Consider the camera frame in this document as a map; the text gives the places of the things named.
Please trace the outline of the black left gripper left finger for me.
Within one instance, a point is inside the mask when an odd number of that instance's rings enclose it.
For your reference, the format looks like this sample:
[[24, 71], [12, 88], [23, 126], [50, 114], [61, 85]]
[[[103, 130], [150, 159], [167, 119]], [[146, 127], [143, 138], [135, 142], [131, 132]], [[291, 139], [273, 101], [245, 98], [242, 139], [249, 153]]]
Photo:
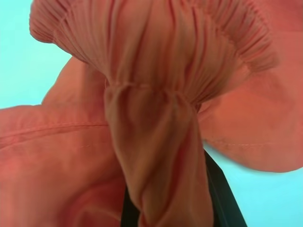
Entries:
[[121, 227], [138, 227], [140, 212], [132, 203], [128, 188], [125, 188], [124, 203], [121, 215]]

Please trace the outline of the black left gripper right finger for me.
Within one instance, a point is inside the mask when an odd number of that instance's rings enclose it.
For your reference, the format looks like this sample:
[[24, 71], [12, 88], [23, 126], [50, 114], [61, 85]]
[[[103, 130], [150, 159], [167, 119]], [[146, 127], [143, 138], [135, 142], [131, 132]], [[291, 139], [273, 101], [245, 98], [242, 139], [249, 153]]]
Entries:
[[248, 227], [223, 170], [205, 150], [209, 190], [214, 208], [214, 227]]

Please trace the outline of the orange fabric garment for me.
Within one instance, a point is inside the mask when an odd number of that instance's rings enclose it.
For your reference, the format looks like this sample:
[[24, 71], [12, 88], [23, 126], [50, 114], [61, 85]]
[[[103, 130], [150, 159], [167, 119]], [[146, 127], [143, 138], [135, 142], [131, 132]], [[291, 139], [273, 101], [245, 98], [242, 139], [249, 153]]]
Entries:
[[303, 167], [303, 0], [33, 0], [71, 55], [40, 105], [0, 109], [0, 227], [213, 227], [202, 143]]

